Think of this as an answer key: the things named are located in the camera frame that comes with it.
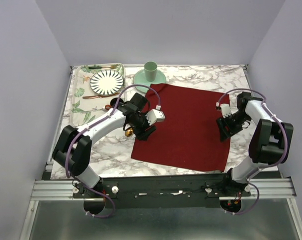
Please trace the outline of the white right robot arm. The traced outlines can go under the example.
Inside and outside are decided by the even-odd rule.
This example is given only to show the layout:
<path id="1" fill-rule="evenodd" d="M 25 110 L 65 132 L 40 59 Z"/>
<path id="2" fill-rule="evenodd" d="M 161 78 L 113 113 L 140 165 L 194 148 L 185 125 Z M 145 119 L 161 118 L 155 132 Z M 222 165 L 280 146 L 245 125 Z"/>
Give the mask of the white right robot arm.
<path id="1" fill-rule="evenodd" d="M 245 122 L 254 122 L 256 128 L 248 148 L 248 156 L 236 167 L 230 169 L 221 183 L 221 191 L 232 196 L 245 188 L 249 180 L 263 169 L 271 168 L 287 160 L 293 135 L 293 125 L 281 121 L 266 105 L 266 97 L 252 96 L 253 90 L 240 89 L 236 97 L 237 112 L 232 113 L 228 104 L 216 102 L 216 109 L 222 114 L 216 120 L 220 141 L 225 141 L 243 130 Z"/>

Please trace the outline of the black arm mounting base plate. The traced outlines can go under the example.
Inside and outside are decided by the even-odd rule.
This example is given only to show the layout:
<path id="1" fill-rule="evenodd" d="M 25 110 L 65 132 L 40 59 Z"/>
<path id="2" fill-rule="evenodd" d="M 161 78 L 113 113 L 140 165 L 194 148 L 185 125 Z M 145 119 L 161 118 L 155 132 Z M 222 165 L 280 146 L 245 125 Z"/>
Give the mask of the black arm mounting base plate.
<path id="1" fill-rule="evenodd" d="M 103 199 L 95 192 L 74 184 L 73 197 L 94 203 L 104 201 L 106 208 L 219 208 L 227 200 L 250 196 L 247 184 L 235 183 L 229 174 L 192 174 L 104 178 L 95 191 L 106 194 Z"/>

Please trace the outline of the dark red cloth napkin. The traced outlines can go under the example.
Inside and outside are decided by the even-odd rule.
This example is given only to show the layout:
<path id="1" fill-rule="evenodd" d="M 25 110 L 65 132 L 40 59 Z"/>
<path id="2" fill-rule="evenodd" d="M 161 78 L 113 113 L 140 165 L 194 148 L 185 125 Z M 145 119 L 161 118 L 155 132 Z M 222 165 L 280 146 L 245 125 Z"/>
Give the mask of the dark red cloth napkin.
<path id="1" fill-rule="evenodd" d="M 152 84 L 150 108 L 161 103 L 165 120 L 146 141 L 135 140 L 131 158 L 195 171 L 224 171 L 230 140 L 221 141 L 215 105 L 220 92 Z"/>

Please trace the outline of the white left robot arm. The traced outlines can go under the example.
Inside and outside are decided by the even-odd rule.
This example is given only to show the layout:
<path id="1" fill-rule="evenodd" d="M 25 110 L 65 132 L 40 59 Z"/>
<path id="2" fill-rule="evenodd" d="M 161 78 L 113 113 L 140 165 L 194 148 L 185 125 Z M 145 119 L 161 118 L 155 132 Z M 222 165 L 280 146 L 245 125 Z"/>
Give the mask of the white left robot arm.
<path id="1" fill-rule="evenodd" d="M 70 177 L 81 181 L 88 196 L 95 198 L 102 190 L 101 177 L 89 166 L 92 146 L 101 138 L 116 129 L 129 125 L 138 140 L 147 140 L 156 130 L 155 123 L 165 119 L 161 106 L 143 112 L 149 102 L 136 93 L 130 101 L 115 104 L 96 120 L 77 128 L 68 125 L 63 128 L 52 158 L 64 167 Z"/>

